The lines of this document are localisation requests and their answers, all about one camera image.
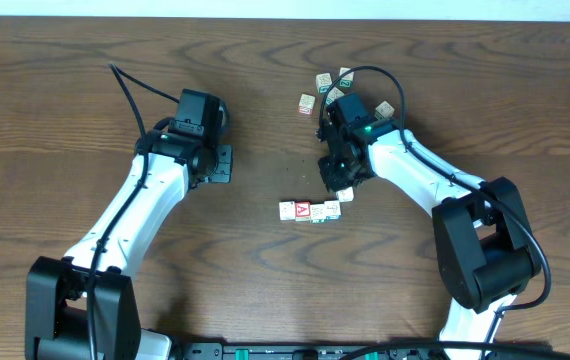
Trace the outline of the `wooden block red drawing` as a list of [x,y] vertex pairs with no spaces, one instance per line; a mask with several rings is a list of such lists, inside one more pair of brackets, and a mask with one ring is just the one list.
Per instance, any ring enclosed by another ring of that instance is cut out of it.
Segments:
[[336,197],[340,202],[351,202],[354,200],[354,190],[348,187],[336,192]]

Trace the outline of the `wooden block blue H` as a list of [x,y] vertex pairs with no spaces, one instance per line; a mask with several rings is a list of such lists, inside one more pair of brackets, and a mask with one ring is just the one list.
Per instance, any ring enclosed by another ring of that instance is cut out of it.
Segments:
[[327,220],[338,220],[341,218],[341,202],[339,200],[325,201],[324,206],[324,214]]

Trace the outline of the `wooden block green bottom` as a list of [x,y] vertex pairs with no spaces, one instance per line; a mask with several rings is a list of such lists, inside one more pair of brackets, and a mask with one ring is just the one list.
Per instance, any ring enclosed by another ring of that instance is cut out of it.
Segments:
[[324,203],[321,204],[311,204],[310,205],[310,222],[311,223],[323,223],[327,220],[326,216],[326,206]]

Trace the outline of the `red letter A block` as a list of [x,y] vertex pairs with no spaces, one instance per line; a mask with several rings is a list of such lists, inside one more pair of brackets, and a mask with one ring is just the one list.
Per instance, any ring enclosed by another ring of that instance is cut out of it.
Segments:
[[295,202],[295,220],[297,222],[308,222],[311,220],[311,203]]

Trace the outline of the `wooden block red bottom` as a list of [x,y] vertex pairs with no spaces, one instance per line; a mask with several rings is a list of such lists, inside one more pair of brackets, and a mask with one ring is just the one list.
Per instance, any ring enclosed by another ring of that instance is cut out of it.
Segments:
[[300,114],[311,115],[313,113],[316,98],[312,95],[302,94],[298,104]]

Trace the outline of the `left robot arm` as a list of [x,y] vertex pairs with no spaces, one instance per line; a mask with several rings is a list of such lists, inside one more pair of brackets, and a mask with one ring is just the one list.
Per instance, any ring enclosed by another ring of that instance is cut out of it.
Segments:
[[197,182],[227,183],[233,149],[152,130],[127,180],[60,259],[41,256],[26,282],[28,359],[179,359],[170,336],[142,328],[133,282],[170,211]]

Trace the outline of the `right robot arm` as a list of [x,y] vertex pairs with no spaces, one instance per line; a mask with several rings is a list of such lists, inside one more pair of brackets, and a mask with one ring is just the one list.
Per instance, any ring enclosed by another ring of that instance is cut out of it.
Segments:
[[317,135],[329,147],[319,161],[329,190],[383,178],[430,216],[439,273],[452,297],[438,336],[448,344],[447,358],[494,353],[504,315],[547,299],[549,263],[513,182],[486,181],[457,169],[398,121],[323,120]]

